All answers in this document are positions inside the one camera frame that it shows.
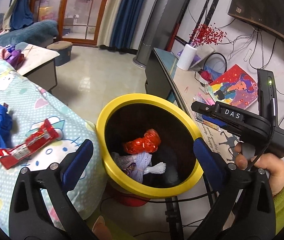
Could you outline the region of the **right hand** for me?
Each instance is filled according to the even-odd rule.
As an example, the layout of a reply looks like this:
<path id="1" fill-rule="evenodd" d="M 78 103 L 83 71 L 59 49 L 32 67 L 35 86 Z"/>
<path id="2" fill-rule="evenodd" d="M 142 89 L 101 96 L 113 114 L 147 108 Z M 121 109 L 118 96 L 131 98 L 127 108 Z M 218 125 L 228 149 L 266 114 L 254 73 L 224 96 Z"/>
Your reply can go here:
<path id="1" fill-rule="evenodd" d="M 242 144 L 239 142 L 235 146 L 238 155 L 235 158 L 235 164 L 241 170 L 248 166 L 248 160 L 242 154 Z M 269 185 L 273 196 L 275 197 L 284 188 L 284 161 L 272 153 L 263 154 L 254 164 L 257 168 L 263 168 L 269 171 Z"/>

